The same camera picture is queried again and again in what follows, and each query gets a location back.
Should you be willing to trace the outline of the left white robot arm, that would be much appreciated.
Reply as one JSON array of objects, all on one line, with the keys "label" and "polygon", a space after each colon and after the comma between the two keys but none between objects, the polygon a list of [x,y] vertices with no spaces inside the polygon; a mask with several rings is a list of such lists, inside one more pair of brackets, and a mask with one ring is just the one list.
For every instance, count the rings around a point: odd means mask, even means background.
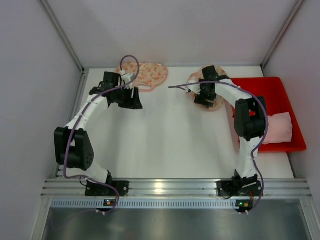
[{"label": "left white robot arm", "polygon": [[54,131],[56,162],[63,166],[66,179],[85,178],[96,184],[106,185],[109,171],[95,159],[95,152],[88,134],[111,104],[129,110],[141,110],[139,88],[133,86],[136,74],[104,72],[103,80],[93,87],[83,107],[65,126]]}]

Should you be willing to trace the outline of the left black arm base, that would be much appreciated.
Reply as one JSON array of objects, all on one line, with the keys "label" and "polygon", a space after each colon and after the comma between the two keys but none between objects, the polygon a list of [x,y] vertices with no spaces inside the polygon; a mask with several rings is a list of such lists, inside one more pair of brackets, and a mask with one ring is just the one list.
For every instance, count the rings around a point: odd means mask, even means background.
[{"label": "left black arm base", "polygon": [[80,177],[79,182],[85,187],[85,196],[87,197],[115,197],[118,195],[124,197],[129,192],[129,181],[127,180],[113,180],[111,174],[108,174],[103,184],[92,180],[85,180]]}]

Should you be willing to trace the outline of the pink cloth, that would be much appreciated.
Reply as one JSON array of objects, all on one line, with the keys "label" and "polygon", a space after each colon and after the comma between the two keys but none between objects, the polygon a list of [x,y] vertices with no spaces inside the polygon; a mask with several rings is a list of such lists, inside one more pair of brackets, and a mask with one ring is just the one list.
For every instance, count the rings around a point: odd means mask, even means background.
[{"label": "pink cloth", "polygon": [[293,124],[289,112],[268,116],[268,130],[264,145],[289,143],[293,137]]}]

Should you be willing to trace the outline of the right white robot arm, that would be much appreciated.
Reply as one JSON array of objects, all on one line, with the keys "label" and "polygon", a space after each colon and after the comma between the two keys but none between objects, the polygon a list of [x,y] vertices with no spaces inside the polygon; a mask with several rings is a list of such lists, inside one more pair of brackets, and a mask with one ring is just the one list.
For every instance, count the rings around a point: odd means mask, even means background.
[{"label": "right white robot arm", "polygon": [[255,157],[268,131],[265,99],[236,85],[226,72],[214,65],[203,67],[188,80],[187,91],[194,103],[208,110],[228,102],[235,110],[234,130],[239,138],[239,161],[232,177],[238,188],[258,181]]}]

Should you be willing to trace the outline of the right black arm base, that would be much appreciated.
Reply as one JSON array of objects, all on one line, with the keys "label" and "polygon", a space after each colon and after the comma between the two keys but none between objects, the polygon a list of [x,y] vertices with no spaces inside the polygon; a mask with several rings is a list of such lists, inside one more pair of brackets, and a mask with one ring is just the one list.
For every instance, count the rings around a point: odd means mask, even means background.
[{"label": "right black arm base", "polygon": [[220,180],[216,183],[219,197],[259,197],[262,193],[262,184],[259,180],[248,178],[235,178]]}]

